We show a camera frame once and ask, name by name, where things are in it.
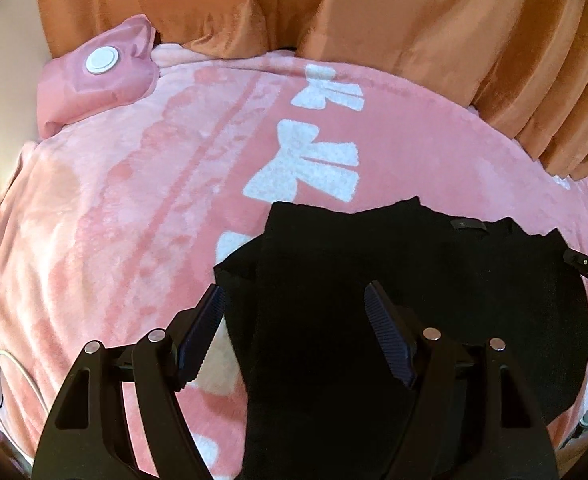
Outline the black garment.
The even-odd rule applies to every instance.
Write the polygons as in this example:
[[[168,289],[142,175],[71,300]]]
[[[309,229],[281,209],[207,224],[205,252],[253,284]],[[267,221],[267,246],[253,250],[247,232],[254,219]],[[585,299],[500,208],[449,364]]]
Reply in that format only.
[[[215,270],[248,396],[244,479],[553,479],[588,300],[558,231],[415,198],[277,203]]]

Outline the pink fleece blanket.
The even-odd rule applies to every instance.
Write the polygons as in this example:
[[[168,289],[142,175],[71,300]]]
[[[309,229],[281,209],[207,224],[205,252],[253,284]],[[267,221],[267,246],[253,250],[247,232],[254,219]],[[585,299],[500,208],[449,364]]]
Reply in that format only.
[[[454,218],[558,231],[588,255],[588,180],[551,176],[412,82],[288,52],[214,61],[160,46],[152,60],[151,94],[25,148],[0,205],[0,426],[34,461],[86,344],[135,344],[194,308],[274,204],[356,214],[415,198]],[[177,400],[208,479],[244,479],[248,396],[225,296]],[[123,394],[137,465],[158,479],[134,384]],[[586,404],[588,364],[576,402],[548,426],[555,458]]]

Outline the orange curtain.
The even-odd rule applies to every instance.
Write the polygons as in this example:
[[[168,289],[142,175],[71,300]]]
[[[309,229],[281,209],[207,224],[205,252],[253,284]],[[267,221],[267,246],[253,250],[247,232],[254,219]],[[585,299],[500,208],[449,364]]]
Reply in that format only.
[[[588,177],[588,0],[38,0],[62,55],[134,14],[212,58],[291,49],[463,106],[550,174]]]

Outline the pink hot water bag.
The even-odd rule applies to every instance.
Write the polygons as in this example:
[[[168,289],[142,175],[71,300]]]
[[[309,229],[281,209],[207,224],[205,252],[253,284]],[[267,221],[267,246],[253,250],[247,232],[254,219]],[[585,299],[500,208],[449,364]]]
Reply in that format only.
[[[39,138],[151,94],[159,78],[152,60],[155,36],[147,17],[134,15],[47,62],[37,84]]]

